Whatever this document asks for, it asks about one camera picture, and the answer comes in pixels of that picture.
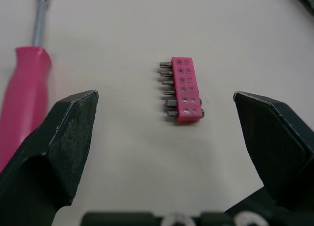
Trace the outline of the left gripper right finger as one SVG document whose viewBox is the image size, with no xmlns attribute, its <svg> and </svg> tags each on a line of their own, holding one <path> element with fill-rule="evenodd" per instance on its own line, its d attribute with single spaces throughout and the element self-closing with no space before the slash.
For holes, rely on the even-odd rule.
<svg viewBox="0 0 314 226">
<path fill-rule="evenodd" d="M 237 226 L 313 225 L 313 130 L 283 102 L 241 91 L 234 102 L 263 186 L 227 213 Z"/>
</svg>

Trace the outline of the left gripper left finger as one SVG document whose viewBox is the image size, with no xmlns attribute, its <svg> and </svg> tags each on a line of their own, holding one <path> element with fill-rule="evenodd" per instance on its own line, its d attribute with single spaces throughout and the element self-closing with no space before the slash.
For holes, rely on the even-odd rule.
<svg viewBox="0 0 314 226">
<path fill-rule="evenodd" d="M 0 223 L 50 226 L 76 196 L 89 154 L 99 94 L 70 95 L 52 107 L 0 175 Z"/>
</svg>

